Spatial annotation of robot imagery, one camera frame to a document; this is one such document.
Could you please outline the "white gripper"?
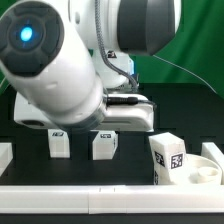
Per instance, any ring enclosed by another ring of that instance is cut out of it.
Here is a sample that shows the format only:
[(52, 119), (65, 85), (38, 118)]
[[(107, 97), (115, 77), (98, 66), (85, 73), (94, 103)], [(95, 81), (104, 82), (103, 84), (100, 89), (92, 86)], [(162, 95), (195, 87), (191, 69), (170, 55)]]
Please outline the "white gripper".
[(109, 94), (105, 118), (97, 130), (154, 131), (155, 103), (140, 94)]

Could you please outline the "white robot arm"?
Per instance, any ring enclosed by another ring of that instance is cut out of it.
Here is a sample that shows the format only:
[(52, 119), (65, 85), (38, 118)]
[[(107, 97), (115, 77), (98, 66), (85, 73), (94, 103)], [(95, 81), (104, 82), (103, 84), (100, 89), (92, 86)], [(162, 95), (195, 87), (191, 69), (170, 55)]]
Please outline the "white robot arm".
[(133, 55), (178, 30), (181, 0), (18, 0), (0, 16), (0, 71), (16, 90), (14, 120), (34, 129), (150, 132)]

